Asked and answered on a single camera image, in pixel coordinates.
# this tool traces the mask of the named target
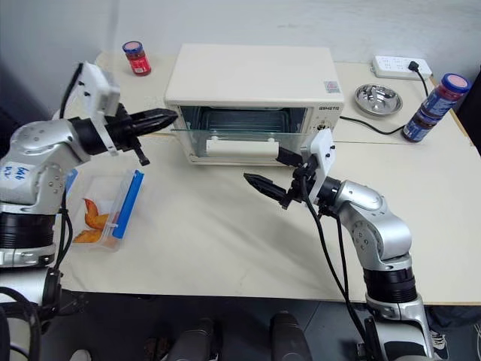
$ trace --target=plastic container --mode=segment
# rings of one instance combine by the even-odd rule
[[[421,104],[421,110],[428,117],[441,119],[470,88],[469,80],[461,75],[445,74]]]
[[[122,244],[123,236],[129,224],[132,209],[140,190],[144,174],[139,171],[128,171],[125,175],[95,176],[82,179],[76,190],[76,199],[69,199],[69,208],[74,214],[74,241],[72,246],[77,249],[104,248],[117,250]],[[75,238],[82,232],[98,232],[86,224],[86,206],[84,199],[94,201],[98,214],[108,214],[101,235],[95,242],[78,243]]]
[[[122,46],[135,75],[143,77],[152,71],[140,41],[128,41]]]

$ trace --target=oven label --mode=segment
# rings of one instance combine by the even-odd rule
[[[325,81],[324,82],[325,91],[329,94],[340,93],[339,84],[337,81]]]

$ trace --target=clear plastic box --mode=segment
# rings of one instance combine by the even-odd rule
[[[144,174],[139,171],[128,171],[124,175],[98,175],[76,180],[68,197],[71,212],[73,239],[82,231],[95,231],[85,221],[86,206],[84,199],[94,201],[98,214],[108,214],[101,236],[95,242],[72,242],[77,249],[103,248],[117,250],[122,243],[135,199],[140,190]]]

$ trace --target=blue container lid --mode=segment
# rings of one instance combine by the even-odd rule
[[[142,47],[142,43],[140,41],[127,41],[122,46],[122,49],[126,52],[126,54],[137,54],[140,53],[144,47]]]
[[[471,89],[471,83],[465,77],[455,73],[447,73],[443,76],[441,83],[452,92],[466,93]]]

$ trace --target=white table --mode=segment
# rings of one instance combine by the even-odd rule
[[[174,57],[150,55],[153,73],[135,77],[123,56],[101,54],[98,64],[114,73],[129,112],[163,106],[162,95]],[[422,101],[422,84],[375,78],[368,65],[338,63],[347,102],[345,116],[361,117],[350,101],[363,83],[396,89],[403,110],[387,120],[392,129],[409,120]],[[82,115],[74,101],[67,116]],[[378,135],[340,120],[334,131],[337,161],[331,176],[378,190],[413,233],[413,267],[418,291],[428,304],[481,304],[479,204],[481,162],[451,115],[420,144],[399,135]],[[141,139],[151,164],[142,168],[144,186],[116,253],[72,249],[62,264],[62,285],[70,290],[163,295],[256,296],[340,300],[307,209],[287,211],[257,193],[243,173],[263,174],[283,187],[292,170],[282,167],[190,165],[175,137]],[[121,174],[139,168],[137,158],[97,156],[79,167],[77,179]],[[71,197],[75,198],[75,187]],[[325,236],[340,271],[335,222]],[[346,257],[352,299],[365,299],[362,269],[347,232]]]

